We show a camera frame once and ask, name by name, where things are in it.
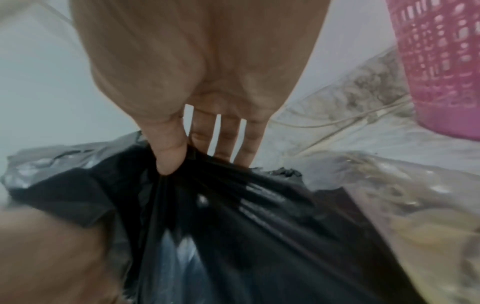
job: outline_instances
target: hand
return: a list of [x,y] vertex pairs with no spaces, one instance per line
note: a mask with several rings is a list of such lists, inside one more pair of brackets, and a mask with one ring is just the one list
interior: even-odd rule
[[118,304],[102,227],[82,229],[35,209],[0,211],[0,303]]
[[[298,81],[330,0],[70,0],[100,90],[140,126],[161,174],[190,142],[249,166],[270,117]],[[182,122],[194,106],[189,139]]]

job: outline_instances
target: pink plastic basket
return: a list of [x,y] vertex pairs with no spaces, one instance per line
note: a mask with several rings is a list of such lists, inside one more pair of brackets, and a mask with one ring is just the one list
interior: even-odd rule
[[386,0],[418,122],[480,140],[480,0]]

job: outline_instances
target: black garbage bag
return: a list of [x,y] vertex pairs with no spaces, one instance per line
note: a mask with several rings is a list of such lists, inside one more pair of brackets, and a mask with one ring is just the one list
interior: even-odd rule
[[295,171],[192,149],[161,177],[133,134],[23,151],[2,181],[14,203],[108,223],[110,261],[138,304],[424,303],[347,193],[311,193]]

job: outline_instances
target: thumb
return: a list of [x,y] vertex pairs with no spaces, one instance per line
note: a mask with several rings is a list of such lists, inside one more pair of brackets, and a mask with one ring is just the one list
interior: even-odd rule
[[187,155],[187,135],[182,117],[172,115],[166,120],[135,121],[155,154],[158,172],[161,175],[174,173]]

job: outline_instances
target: plastic bag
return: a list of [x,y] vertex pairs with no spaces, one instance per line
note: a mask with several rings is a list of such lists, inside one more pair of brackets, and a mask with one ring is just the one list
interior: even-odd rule
[[309,192],[295,171],[189,151],[160,177],[139,134],[9,162],[15,203],[110,223],[110,261],[138,304],[424,303],[346,192]]
[[357,152],[285,165],[311,191],[344,187],[427,301],[480,304],[480,176]]

